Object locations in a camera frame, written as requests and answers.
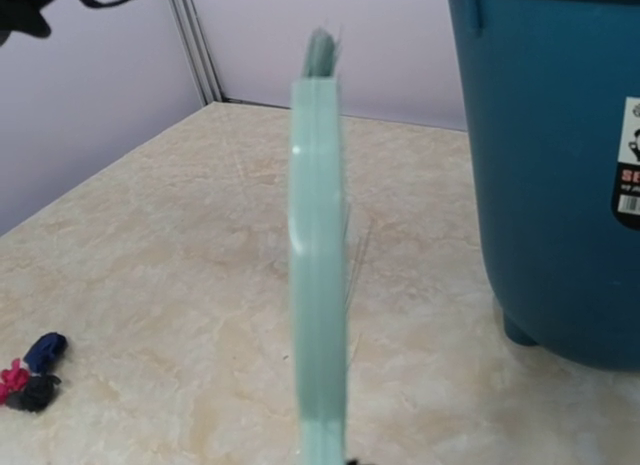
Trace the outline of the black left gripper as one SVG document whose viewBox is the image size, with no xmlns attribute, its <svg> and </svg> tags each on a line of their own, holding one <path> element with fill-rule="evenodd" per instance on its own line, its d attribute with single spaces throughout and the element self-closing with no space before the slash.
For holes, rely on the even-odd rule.
<svg viewBox="0 0 640 465">
<path fill-rule="evenodd" d="M 1 44 L 4 45 L 12 33 L 48 38 L 51 28 L 42 15 L 42 10 L 53 1 L 1 0 Z"/>
</svg>

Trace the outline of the light green hand brush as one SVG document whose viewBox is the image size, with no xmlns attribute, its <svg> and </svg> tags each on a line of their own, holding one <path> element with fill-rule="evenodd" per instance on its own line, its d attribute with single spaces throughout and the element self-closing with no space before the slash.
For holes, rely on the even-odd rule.
<svg viewBox="0 0 640 465">
<path fill-rule="evenodd" d="M 289 305 L 303 464 L 345 461 L 346 194 L 336 62 L 335 39 L 315 29 L 291 93 Z"/>
</svg>

